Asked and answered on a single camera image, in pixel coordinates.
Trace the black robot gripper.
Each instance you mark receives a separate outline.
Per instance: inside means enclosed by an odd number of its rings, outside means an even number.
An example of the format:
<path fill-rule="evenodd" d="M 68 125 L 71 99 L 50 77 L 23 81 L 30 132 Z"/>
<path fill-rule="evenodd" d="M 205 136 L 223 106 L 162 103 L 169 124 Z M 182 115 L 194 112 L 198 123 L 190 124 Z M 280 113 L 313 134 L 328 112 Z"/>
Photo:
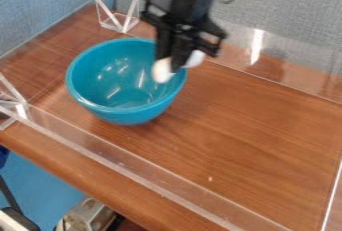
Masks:
<path fill-rule="evenodd" d="M 194 50 L 215 56 L 227 38 L 209 15 L 213 1 L 146 0 L 141 17 L 157 28 L 157 59 L 171 56 L 174 73 L 185 66 Z"/>

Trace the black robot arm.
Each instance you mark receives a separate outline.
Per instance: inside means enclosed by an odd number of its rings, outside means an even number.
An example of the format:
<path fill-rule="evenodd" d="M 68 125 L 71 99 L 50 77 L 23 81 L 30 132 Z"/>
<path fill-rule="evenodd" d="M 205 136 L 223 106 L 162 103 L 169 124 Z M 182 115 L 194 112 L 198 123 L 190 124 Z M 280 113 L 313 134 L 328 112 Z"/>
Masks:
<path fill-rule="evenodd" d="M 146 0 L 142 20 L 157 29 L 157 61 L 170 59 L 177 73 L 199 51 L 215 57 L 227 32 L 214 23 L 214 0 Z"/>

